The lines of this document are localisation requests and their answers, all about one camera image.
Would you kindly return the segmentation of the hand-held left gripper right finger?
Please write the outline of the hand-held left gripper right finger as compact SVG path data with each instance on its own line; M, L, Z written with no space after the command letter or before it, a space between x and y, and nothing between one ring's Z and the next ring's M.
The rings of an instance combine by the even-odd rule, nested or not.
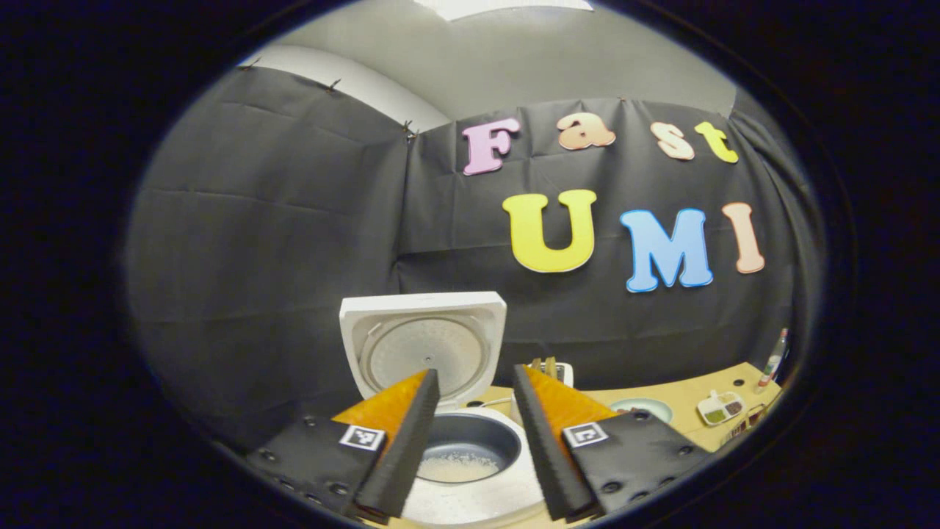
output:
M518 364L513 389L553 520L620 516L674 488L709 452L649 411L617 412Z

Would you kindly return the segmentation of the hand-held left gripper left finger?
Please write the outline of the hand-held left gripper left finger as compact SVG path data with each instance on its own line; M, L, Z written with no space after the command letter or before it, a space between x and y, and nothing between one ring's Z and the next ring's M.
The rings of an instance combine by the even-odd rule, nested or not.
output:
M439 398L437 371L422 370L333 417L306 415L246 460L299 501L385 525L402 516Z

